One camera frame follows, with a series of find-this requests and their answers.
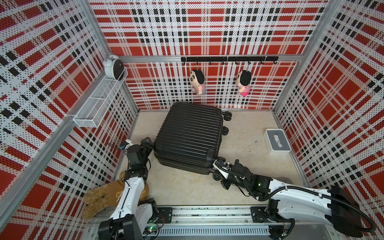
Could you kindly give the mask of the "black ribbed hard-shell suitcase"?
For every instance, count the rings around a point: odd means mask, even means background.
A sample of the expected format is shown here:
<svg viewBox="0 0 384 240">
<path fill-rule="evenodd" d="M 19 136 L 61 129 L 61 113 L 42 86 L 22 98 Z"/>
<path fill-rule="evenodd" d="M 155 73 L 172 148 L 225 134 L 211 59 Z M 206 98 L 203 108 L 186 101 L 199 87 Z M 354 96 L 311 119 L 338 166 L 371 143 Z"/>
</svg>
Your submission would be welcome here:
<svg viewBox="0 0 384 240">
<path fill-rule="evenodd" d="M 219 108 L 186 102 L 174 103 L 155 139 L 154 155 L 159 163 L 201 175 L 223 175 L 214 168 L 222 137 L 229 133 L 225 121 L 232 113 Z"/>
</svg>

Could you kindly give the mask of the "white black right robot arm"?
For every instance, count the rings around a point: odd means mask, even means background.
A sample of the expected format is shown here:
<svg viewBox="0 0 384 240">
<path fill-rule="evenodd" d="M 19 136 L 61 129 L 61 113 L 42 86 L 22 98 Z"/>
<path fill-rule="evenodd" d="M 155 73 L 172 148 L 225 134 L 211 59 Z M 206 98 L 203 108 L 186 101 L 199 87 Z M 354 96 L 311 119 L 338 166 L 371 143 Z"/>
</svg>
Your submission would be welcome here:
<svg viewBox="0 0 384 240">
<path fill-rule="evenodd" d="M 375 222 L 344 189 L 311 189 L 253 174 L 247 167 L 216 160 L 215 174 L 224 189 L 236 186 L 247 197 L 267 202 L 266 218 L 275 222 L 313 221 L 354 238 L 376 230 Z"/>
</svg>

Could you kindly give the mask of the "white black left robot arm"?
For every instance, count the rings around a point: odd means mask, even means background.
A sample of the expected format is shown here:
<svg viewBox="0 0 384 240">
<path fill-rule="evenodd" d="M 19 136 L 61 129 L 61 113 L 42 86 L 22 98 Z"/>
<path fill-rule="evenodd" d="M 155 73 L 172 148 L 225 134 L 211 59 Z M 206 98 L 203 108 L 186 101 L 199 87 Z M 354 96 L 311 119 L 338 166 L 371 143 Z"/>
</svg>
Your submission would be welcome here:
<svg viewBox="0 0 384 240">
<path fill-rule="evenodd" d="M 143 240 L 148 221 L 155 221 L 159 215 L 153 198 L 140 200 L 148 179 L 147 163 L 154 143 L 147 137 L 139 145 L 126 140 L 122 146 L 128 158 L 124 191 L 111 217 L 98 228 L 100 240 Z"/>
</svg>

